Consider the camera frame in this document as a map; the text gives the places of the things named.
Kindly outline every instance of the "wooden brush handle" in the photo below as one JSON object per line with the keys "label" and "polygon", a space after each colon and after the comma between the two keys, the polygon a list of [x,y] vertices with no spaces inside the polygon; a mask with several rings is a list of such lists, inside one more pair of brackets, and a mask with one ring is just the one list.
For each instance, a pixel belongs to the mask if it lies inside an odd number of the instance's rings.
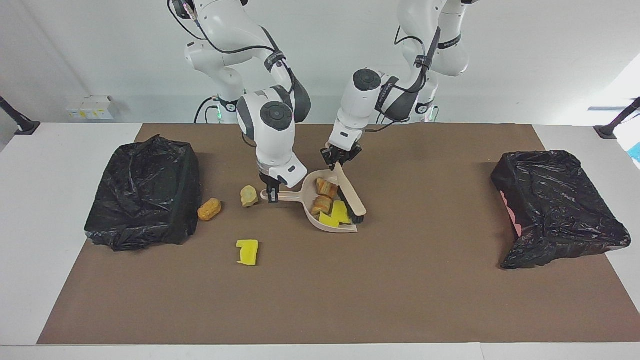
{"label": "wooden brush handle", "polygon": [[340,189],[346,197],[346,201],[349,203],[349,206],[351,206],[353,213],[358,217],[366,215],[367,209],[364,207],[364,204],[362,204],[362,201],[360,200],[358,193],[356,193],[356,190],[353,188],[353,185],[351,185],[351,181],[349,181],[347,175],[344,174],[342,165],[340,165],[340,163],[335,164],[333,172],[338,177]]}

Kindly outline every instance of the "wall socket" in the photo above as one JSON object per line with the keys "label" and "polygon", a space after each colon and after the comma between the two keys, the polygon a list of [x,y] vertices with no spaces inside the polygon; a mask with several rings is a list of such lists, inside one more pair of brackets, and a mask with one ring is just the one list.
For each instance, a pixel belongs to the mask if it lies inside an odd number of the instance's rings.
{"label": "wall socket", "polygon": [[70,103],[67,113],[76,120],[114,120],[118,109],[110,96],[89,96]]}

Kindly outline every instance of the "yellow object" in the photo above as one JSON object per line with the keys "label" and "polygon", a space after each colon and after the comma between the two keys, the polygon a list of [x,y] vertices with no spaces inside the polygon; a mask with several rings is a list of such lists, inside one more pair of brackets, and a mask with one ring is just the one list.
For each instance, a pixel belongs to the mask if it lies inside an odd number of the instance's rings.
{"label": "yellow object", "polygon": [[320,224],[330,227],[340,227],[340,222],[337,219],[334,219],[325,213],[320,213]]}
{"label": "yellow object", "polygon": [[236,247],[240,248],[240,261],[237,263],[255,266],[255,260],[258,257],[258,240],[238,240]]}
{"label": "yellow object", "polygon": [[240,191],[240,199],[244,208],[250,208],[258,203],[258,191],[253,186],[247,185]]}
{"label": "yellow object", "polygon": [[202,221],[209,221],[222,211],[222,203],[218,199],[209,199],[198,209],[198,218]]}
{"label": "yellow object", "polygon": [[333,202],[333,210],[331,211],[331,218],[338,220],[340,224],[350,224],[351,219],[347,213],[347,204],[344,201],[336,200]]}

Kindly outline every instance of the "dustpan handle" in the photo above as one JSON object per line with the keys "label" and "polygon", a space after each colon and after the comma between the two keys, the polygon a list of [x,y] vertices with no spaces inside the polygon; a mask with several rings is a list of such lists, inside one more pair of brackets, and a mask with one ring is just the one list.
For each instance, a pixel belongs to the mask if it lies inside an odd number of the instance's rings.
{"label": "dustpan handle", "polygon": [[[267,196],[267,190],[261,191],[260,197],[262,198],[262,200],[268,200],[269,197]],[[280,201],[302,202],[302,197],[300,196],[300,193],[296,193],[296,192],[279,192],[278,198]]]}

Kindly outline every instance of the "bread piece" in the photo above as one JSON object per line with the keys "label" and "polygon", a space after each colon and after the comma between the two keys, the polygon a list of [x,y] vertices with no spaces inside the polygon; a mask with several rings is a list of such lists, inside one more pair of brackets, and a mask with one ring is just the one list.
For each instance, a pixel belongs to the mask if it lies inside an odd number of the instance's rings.
{"label": "bread piece", "polygon": [[314,207],[311,209],[311,215],[320,215],[320,213],[325,213],[327,215],[329,215],[329,212],[331,211],[331,204],[332,204],[333,200],[331,200],[331,198],[324,196],[324,195],[320,195],[316,198],[316,201],[314,201]]}
{"label": "bread piece", "polygon": [[316,179],[316,187],[318,195],[325,195],[331,199],[335,198],[335,196],[338,195],[338,186],[327,180],[324,180],[322,177],[318,177]]}

